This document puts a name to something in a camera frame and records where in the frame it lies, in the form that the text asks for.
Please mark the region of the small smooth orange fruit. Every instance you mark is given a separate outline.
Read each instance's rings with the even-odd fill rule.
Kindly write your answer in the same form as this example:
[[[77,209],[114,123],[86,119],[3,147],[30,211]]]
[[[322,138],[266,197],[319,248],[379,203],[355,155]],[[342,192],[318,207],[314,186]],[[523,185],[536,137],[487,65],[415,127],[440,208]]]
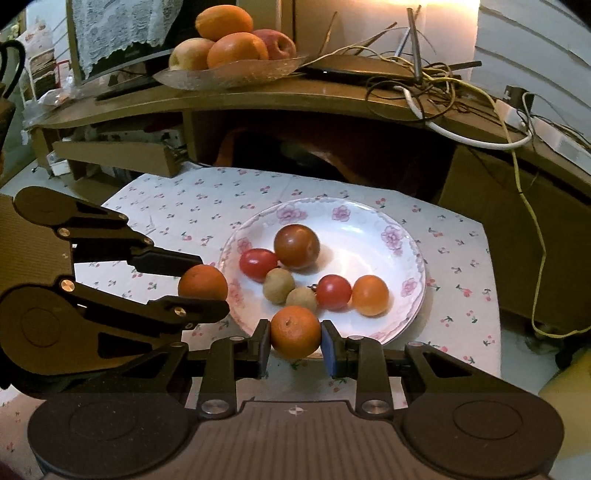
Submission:
[[[353,284],[352,305],[363,316],[383,314],[388,309],[389,301],[388,286],[378,276],[365,275]]]

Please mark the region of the small round red tomato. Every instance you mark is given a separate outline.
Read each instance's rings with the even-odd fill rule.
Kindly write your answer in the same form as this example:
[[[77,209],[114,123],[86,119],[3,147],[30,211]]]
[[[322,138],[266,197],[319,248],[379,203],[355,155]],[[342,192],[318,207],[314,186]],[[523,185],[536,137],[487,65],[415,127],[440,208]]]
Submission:
[[[322,277],[315,287],[318,306],[329,311],[342,310],[349,304],[352,286],[346,278],[329,274]]]

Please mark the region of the rough orange mandarin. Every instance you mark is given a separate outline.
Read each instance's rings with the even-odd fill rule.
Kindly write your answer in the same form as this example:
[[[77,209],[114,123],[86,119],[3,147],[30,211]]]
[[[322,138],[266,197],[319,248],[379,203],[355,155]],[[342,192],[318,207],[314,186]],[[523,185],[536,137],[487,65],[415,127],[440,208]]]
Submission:
[[[225,301],[228,298],[228,283],[214,266],[196,265],[181,276],[177,293],[180,297]]]

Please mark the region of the tan longan fruit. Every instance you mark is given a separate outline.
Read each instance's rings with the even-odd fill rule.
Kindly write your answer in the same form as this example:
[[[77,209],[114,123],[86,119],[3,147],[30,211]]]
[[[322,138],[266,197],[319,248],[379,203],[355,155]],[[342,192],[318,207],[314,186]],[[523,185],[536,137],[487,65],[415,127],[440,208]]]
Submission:
[[[274,305],[286,302],[287,295],[296,288],[296,281],[290,271],[274,268],[263,281],[263,296]]]
[[[297,287],[293,291],[290,291],[287,294],[286,305],[307,308],[312,313],[315,313],[318,309],[315,291],[307,286]]]

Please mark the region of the oval red tomato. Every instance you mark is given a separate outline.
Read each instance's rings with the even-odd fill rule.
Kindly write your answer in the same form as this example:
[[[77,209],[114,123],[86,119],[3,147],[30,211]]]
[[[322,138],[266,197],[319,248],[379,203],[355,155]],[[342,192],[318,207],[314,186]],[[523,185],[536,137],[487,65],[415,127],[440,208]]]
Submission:
[[[244,251],[239,258],[239,269],[246,277],[263,283],[267,273],[279,265],[276,253],[263,248],[252,248]]]

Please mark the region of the large dark red tomato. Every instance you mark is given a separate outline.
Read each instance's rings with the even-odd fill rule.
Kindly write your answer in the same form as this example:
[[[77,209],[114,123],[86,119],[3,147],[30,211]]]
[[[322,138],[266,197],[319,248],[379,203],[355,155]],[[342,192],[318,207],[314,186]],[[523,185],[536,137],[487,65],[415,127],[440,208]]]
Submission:
[[[301,270],[311,267],[317,261],[321,243],[311,228],[301,224],[290,224],[276,233],[273,249],[283,266]]]

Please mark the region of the white floral rimmed plate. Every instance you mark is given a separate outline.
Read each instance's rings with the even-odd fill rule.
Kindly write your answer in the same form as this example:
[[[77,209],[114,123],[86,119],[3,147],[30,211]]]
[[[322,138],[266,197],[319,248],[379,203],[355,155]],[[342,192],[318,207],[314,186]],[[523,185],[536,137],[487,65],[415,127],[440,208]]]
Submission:
[[[313,286],[328,274],[354,283],[363,275],[381,278],[389,289],[388,309],[375,317],[363,316],[352,306],[339,312],[318,311],[344,337],[366,336],[383,344],[400,336],[418,315],[425,297],[425,262],[407,230],[387,214],[344,199],[321,197],[287,201],[246,220],[221,253],[219,270],[228,281],[228,304],[233,321],[252,334],[260,319],[280,310],[263,297],[263,284],[239,268],[239,258],[250,248],[273,249],[280,228],[300,224],[320,240],[315,264],[294,271],[297,287]]]

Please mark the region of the pale yellow apple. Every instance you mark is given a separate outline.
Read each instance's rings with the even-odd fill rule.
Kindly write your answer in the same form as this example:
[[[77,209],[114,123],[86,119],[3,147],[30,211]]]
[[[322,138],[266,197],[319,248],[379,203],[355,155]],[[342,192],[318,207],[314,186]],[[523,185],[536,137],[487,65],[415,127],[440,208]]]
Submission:
[[[168,60],[170,70],[207,70],[207,56],[214,42],[204,38],[190,38],[179,43]]]

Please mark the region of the white lace cover cloth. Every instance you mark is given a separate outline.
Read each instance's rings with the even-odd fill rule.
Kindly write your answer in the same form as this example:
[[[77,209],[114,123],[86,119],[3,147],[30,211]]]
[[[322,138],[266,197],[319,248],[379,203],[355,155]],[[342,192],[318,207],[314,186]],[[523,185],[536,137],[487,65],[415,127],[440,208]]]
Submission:
[[[68,1],[80,76],[86,80],[164,47],[180,1]]]

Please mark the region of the glass leaf fruit dish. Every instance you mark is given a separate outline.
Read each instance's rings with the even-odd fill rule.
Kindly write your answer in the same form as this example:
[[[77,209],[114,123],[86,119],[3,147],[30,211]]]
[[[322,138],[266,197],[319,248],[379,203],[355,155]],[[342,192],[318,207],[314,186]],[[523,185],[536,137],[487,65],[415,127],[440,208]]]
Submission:
[[[282,60],[240,60],[207,70],[164,69],[153,78],[160,84],[185,91],[228,90],[270,83],[297,71],[305,57]]]

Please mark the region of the front orange in dish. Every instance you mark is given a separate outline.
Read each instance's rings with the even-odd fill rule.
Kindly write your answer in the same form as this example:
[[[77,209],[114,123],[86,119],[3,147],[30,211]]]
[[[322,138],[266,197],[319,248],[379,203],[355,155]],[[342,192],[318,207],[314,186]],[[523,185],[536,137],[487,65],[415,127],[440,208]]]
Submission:
[[[266,44],[249,32],[225,35],[216,41],[207,54],[209,69],[242,60],[268,60]]]

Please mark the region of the brown wooden tv cabinet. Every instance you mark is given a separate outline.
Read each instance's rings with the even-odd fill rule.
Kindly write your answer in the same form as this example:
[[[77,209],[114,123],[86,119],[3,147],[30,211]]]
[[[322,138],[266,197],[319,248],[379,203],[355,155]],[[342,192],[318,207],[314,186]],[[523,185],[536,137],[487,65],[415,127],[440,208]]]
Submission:
[[[71,159],[145,173],[170,169],[167,148],[67,146],[76,129],[143,126],[183,131],[188,157],[393,189],[478,220],[492,245],[501,307],[561,332],[590,324],[590,177],[535,143],[499,152],[491,108],[461,99],[442,120],[478,145],[421,124],[384,90],[301,76],[232,91],[155,86],[109,100],[68,103],[33,125],[38,158]]]

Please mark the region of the red apple in dish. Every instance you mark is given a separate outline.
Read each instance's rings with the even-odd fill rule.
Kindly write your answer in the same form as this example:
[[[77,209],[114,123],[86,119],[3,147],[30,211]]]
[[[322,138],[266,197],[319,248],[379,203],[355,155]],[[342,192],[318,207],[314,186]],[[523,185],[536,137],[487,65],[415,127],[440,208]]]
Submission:
[[[273,29],[254,30],[253,34],[266,44],[270,60],[284,60],[297,57],[297,46],[289,36]]]

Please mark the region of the black flat router device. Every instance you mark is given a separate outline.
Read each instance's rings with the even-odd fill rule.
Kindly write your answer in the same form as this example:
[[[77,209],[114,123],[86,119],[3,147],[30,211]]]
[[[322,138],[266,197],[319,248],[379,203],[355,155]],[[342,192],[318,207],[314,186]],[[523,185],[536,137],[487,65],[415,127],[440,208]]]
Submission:
[[[442,62],[415,67],[403,60],[382,60],[377,57],[329,55],[304,64],[297,73],[310,79],[348,85],[365,85],[370,79],[385,79],[407,85],[422,83],[429,77],[447,76],[459,70],[481,67],[480,60],[447,65]]]

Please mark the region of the white power strip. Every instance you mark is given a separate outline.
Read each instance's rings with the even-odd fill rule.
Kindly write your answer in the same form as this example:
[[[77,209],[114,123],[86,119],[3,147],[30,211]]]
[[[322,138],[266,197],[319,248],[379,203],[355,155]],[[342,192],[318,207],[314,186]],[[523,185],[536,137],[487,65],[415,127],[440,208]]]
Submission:
[[[534,134],[555,153],[572,163],[580,167],[590,163],[590,152],[553,124],[538,118],[528,121],[525,113],[500,99],[495,101],[495,108],[507,125],[522,133]]]

